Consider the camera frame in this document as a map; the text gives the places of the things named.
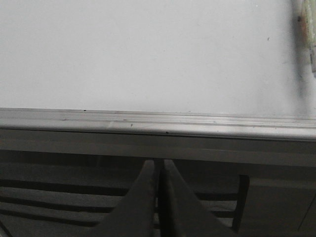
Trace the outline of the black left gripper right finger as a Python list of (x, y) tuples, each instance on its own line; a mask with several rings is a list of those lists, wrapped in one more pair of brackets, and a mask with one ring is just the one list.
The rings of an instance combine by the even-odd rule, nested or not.
[(165, 160), (161, 170), (161, 235), (238, 236), (202, 206), (171, 160)]

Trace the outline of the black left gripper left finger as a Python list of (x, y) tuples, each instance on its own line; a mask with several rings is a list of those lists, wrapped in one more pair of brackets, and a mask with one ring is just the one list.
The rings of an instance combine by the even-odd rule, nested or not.
[(124, 198), (86, 237), (151, 237), (154, 232), (156, 186), (155, 164), (147, 160)]

